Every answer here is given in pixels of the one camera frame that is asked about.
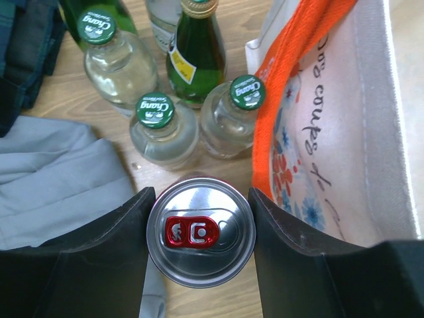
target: bag handle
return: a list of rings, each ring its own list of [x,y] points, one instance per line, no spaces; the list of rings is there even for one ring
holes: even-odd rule
[[[255,73],[267,89],[265,104],[256,122],[253,145],[252,186],[272,198],[270,149],[274,121],[284,86],[297,62],[354,6],[356,0],[301,0],[287,25],[268,50]]]

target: glass bottle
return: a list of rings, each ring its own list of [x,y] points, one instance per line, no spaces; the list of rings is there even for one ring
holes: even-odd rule
[[[253,75],[213,89],[200,113],[201,142],[212,156],[232,158],[253,145],[256,116],[265,96],[265,85]]]
[[[168,52],[171,37],[181,17],[180,0],[145,0],[154,39],[159,48]]]
[[[94,88],[122,115],[130,118],[137,101],[159,89],[156,62],[143,41],[121,31],[108,11],[86,11],[78,32],[87,44],[84,68]]]
[[[167,170],[192,166],[198,159],[199,125],[182,100],[163,93],[144,95],[131,119],[130,135],[138,152]]]
[[[62,20],[81,50],[86,49],[86,44],[78,34],[78,21],[83,12],[96,9],[109,12],[120,30],[137,34],[133,19],[121,0],[59,0],[59,12]]]
[[[218,0],[181,0],[182,16],[166,56],[174,93],[200,108],[210,91],[223,83],[227,63],[215,16]]]

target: folded garment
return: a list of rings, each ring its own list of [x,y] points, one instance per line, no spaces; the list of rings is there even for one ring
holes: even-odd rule
[[[134,195],[111,142],[80,123],[20,116],[0,139],[0,162],[3,250],[40,246]],[[163,318],[164,307],[164,283],[149,258],[140,317]]]
[[[0,0],[0,137],[34,106],[65,30],[57,0]]]

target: light blue fabric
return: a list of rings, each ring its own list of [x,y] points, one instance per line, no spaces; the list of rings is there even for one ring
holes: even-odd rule
[[[39,246],[133,195],[111,142],[87,125],[20,116],[0,138],[0,249]],[[165,297],[149,257],[140,317],[164,318]]]

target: silver can top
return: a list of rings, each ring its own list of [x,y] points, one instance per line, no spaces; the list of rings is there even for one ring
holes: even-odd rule
[[[146,235],[149,253],[165,276],[183,286],[209,288],[241,271],[253,252],[256,228],[241,193],[201,176],[160,195]]]

